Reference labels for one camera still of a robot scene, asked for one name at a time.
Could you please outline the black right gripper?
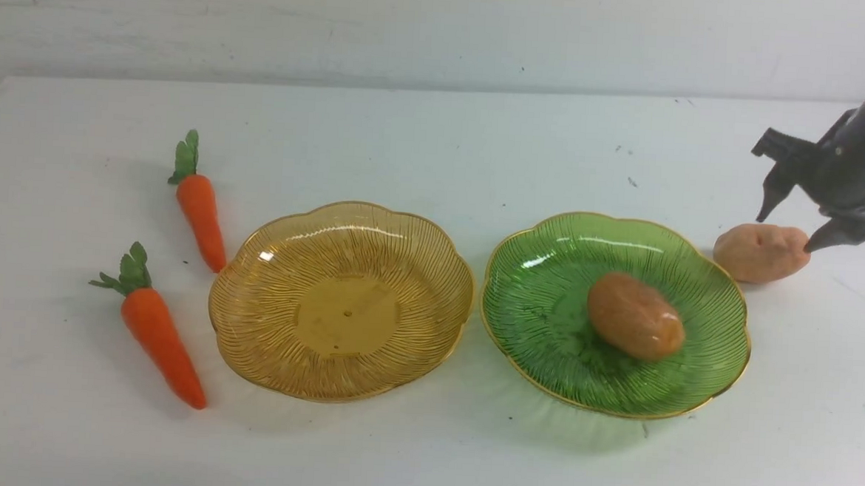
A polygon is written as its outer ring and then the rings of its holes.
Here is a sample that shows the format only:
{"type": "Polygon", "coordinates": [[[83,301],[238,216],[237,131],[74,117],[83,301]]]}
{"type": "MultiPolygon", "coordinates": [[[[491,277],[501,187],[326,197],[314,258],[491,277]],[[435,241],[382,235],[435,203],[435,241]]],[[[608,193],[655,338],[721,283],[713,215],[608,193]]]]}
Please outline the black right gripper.
{"type": "Polygon", "coordinates": [[[865,101],[843,112],[819,141],[769,128],[751,152],[774,162],[756,222],[764,223],[799,187],[827,218],[810,236],[806,253],[865,242],[865,101]]]}

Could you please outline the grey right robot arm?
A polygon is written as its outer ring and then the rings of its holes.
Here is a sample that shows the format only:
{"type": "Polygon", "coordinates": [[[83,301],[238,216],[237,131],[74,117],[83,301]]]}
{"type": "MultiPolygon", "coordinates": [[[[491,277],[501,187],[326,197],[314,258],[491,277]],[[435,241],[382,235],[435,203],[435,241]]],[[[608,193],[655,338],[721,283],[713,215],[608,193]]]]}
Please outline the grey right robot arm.
{"type": "Polygon", "coordinates": [[[843,112],[819,141],[768,129],[752,154],[774,163],[764,179],[756,222],[765,221],[799,187],[827,219],[810,235],[805,252],[865,242],[865,101],[843,112]]]}

